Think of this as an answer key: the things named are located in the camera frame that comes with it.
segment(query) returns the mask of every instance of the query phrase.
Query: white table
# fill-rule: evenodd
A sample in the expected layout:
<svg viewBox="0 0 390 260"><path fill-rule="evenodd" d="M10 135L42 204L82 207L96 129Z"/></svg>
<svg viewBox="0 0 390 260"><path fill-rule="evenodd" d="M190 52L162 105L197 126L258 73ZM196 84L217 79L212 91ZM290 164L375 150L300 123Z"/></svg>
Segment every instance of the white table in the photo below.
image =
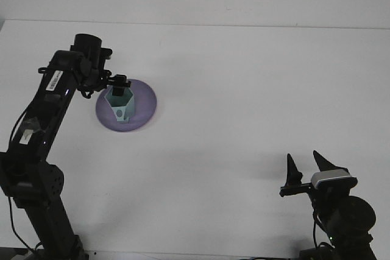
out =
<svg viewBox="0 0 390 260"><path fill-rule="evenodd" d="M157 112L116 133L75 94L48 157L87 250L293 257L313 247L307 196L281 198L286 154L304 182L316 149L359 179L388 258L390 30L6 21L0 146L56 50L77 33L112 48L106 68L148 83ZM20 246L0 196L0 243ZM23 210L16 228L37 237ZM318 232L318 241L324 240Z"/></svg>

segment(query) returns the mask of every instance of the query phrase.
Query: black cable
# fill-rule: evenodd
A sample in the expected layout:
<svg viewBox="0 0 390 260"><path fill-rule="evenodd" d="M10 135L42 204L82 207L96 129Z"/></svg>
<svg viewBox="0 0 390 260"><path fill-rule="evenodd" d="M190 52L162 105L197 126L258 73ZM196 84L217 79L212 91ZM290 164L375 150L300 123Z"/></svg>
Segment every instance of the black cable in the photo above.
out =
<svg viewBox="0 0 390 260"><path fill-rule="evenodd" d="M42 246L42 243L41 243L41 242L39 242L39 243L35 246L34 250L37 251L39 246Z"/></svg>
<svg viewBox="0 0 390 260"><path fill-rule="evenodd" d="M10 139L9 139L9 141L8 141L8 147L11 146L11 141L12 141L12 138L13 138L13 134L14 134L14 132L15 132L15 130L16 130L16 126L18 126L20 120L22 120L23 116L26 114L26 112L27 112L27 110L29 109L30 105L31 105L31 103L26 107L26 109L24 109L24 111L23 111L23 112L21 113L21 115L19 116L18 120L16 120L16 123L15 123L15 125L13 126L12 131L11 131L11 134L10 134Z"/></svg>
<svg viewBox="0 0 390 260"><path fill-rule="evenodd" d="M326 242L319 243L318 247L320 247L320 246L325 246L325 247L329 248L329 250L331 250L331 251L335 249L334 246L332 246Z"/></svg>
<svg viewBox="0 0 390 260"><path fill-rule="evenodd" d="M27 248L31 253L33 253L38 259L43 260L43 258L37 253L37 251L31 249L31 247L28 246L27 243L24 242L23 239L22 239L22 238L19 236L19 234L16 232L16 230L15 230L15 225L13 224L12 202L11 202L11 197L9 197L9 196L8 196L8 203L9 203L9 205L10 205L10 219L11 219L11 227L12 227L13 233L14 233L15 236L19 239L19 241L21 241L22 244L26 246L26 248Z"/></svg>
<svg viewBox="0 0 390 260"><path fill-rule="evenodd" d="M24 109L24 111L20 114L19 118L16 120L15 122L15 125L12 127L12 131L11 131L11 134L10 134L10 138L9 138L9 141L8 141L8 148L11 146L11 142L12 142L12 138L13 138L13 135L15 133L15 130L16 130L16 127L18 126L18 124L20 123L20 120L22 120L23 116L27 113L27 110L29 109L31 103L26 107L26 109ZM35 249L32 249L30 246L27 245L26 242L23 241L23 239L19 236L19 234L16 232L15 230L15 225L13 223L13 213L12 213L12 202L11 202L11 197L8 196L8 203L9 203L9 206L10 206L10 220L11 220L11 228L12 228L12 231L13 233L15 234L15 236L19 239L19 241L21 241L21 243L26 246L26 248L31 252L33 253L38 259L40 260L44 260L38 253L37 253L37 248L41 245L41 243L38 243L36 246L35 246Z"/></svg>
<svg viewBox="0 0 390 260"><path fill-rule="evenodd" d="M317 245L317 239L316 239L316 226L317 226L318 218L317 218L317 213L315 211L313 212L313 219L314 219L314 225L313 225L314 246L316 247L316 250L318 251L318 255L319 255L320 259L323 260L322 253L321 253L321 250L319 249L319 246Z"/></svg>

